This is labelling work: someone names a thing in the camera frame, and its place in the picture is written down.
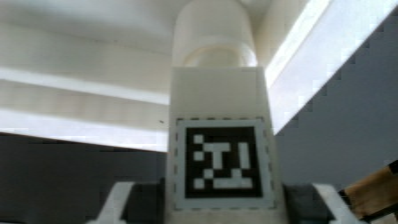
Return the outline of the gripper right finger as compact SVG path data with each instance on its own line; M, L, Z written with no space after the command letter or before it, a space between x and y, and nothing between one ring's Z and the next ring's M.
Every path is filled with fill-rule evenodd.
M289 224L366 224L348 209L329 184L284 186Z

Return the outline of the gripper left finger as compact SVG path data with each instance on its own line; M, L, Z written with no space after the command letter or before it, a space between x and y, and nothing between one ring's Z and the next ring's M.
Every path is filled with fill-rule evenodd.
M163 224L163 184L117 182L85 224Z

